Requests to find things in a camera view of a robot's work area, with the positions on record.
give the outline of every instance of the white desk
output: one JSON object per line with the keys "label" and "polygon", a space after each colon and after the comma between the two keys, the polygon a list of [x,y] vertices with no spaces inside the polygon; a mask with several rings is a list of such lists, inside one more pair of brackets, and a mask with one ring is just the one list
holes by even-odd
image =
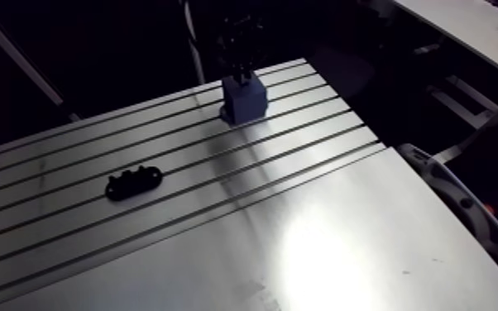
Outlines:
{"label": "white desk", "polygon": [[[498,309],[498,266],[310,65],[257,74],[239,127],[212,83],[0,146],[0,310]],[[108,201],[138,165],[162,185]]]}
{"label": "white desk", "polygon": [[[498,68],[498,8],[484,0],[394,0],[396,5],[439,29],[443,34]],[[487,127],[498,124],[498,110],[473,136],[450,148],[459,154]]]}

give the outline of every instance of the black plastic part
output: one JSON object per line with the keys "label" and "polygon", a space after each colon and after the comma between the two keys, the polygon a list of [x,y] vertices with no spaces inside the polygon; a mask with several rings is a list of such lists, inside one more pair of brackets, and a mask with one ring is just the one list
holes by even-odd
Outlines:
{"label": "black plastic part", "polygon": [[112,201],[122,201],[134,195],[155,189],[162,183],[164,175],[154,167],[139,166],[139,170],[126,170],[120,177],[110,176],[105,189],[106,197]]}

